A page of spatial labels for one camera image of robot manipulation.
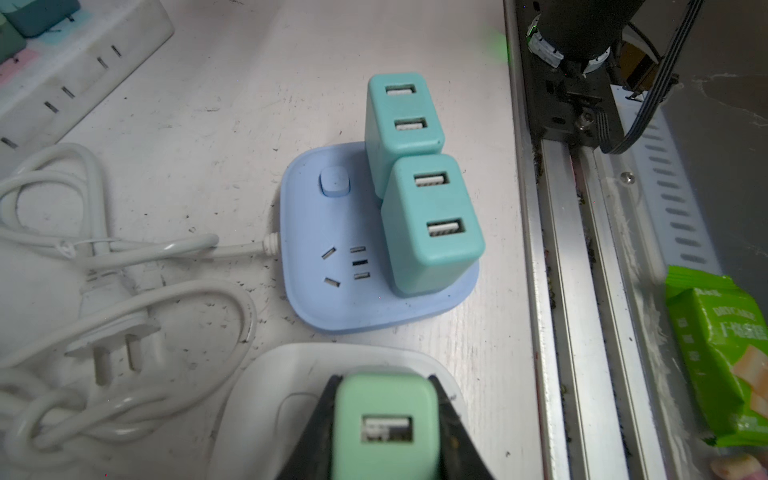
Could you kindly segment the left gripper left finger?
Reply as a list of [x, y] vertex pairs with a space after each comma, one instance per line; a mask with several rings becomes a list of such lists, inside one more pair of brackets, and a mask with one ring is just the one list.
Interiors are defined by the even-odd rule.
[[339, 375], [328, 380], [293, 452], [277, 476], [279, 480], [331, 478], [335, 398], [341, 382]]

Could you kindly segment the green snack packet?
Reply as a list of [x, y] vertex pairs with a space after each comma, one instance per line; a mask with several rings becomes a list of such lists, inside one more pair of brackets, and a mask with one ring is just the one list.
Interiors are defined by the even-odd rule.
[[767, 324], [730, 277], [668, 268], [665, 302], [716, 447], [767, 444]]

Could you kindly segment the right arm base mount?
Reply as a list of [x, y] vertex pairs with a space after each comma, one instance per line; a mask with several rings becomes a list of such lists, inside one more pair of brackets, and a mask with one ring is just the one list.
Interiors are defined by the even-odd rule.
[[594, 114], [602, 109], [618, 120], [607, 68], [585, 75], [554, 68], [530, 52], [529, 27], [541, 13], [544, 1], [517, 1], [515, 19], [520, 42], [526, 113], [534, 140], [553, 140], [595, 148], [599, 145]]

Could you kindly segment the green plug adapter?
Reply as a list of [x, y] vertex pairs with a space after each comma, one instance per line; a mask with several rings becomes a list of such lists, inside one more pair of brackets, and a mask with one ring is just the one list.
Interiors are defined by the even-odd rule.
[[333, 479], [436, 479], [438, 397], [418, 374], [345, 377], [335, 395]]

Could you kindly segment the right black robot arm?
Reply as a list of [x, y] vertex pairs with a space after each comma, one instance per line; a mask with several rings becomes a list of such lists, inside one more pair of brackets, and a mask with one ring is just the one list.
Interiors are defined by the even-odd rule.
[[557, 68], [564, 61], [601, 66], [611, 45], [643, 5], [643, 0], [544, 1], [526, 34], [531, 53]]

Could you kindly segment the teal plug adapter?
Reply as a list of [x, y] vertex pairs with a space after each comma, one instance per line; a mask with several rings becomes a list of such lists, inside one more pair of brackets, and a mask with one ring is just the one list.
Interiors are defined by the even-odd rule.
[[405, 295], [451, 286], [486, 248], [461, 168], [446, 154], [397, 160], [381, 219], [394, 284]]
[[377, 74], [370, 78], [364, 141], [378, 198], [384, 197], [397, 160], [442, 152], [445, 134], [421, 74]]

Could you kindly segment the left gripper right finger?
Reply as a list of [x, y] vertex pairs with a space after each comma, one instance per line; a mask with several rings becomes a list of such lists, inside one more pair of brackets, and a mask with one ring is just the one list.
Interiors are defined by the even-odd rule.
[[438, 377], [431, 375], [428, 380], [435, 388], [438, 398], [440, 429], [438, 478], [442, 480], [492, 479], [490, 470], [476, 450]]

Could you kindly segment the small white power strip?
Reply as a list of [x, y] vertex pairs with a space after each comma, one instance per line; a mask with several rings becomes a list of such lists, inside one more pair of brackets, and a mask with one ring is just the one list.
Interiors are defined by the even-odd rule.
[[341, 343], [283, 345], [253, 361], [223, 412], [208, 479], [273, 479], [287, 462], [331, 376], [358, 371], [413, 371], [436, 376], [459, 418], [467, 405], [436, 359], [398, 348]]

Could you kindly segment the white colourful power strip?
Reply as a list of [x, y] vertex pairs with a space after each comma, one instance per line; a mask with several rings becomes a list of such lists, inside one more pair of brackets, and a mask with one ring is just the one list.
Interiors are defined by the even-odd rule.
[[174, 33], [159, 1], [83, 1], [1, 65], [1, 174], [56, 144]]

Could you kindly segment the blue cube power socket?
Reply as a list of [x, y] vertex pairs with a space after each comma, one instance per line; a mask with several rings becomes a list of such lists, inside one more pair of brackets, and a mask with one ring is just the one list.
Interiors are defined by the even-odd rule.
[[451, 286], [406, 297], [395, 288], [362, 141], [309, 150], [280, 187], [280, 255], [287, 299], [313, 328], [350, 334], [443, 314], [473, 291], [472, 265]]

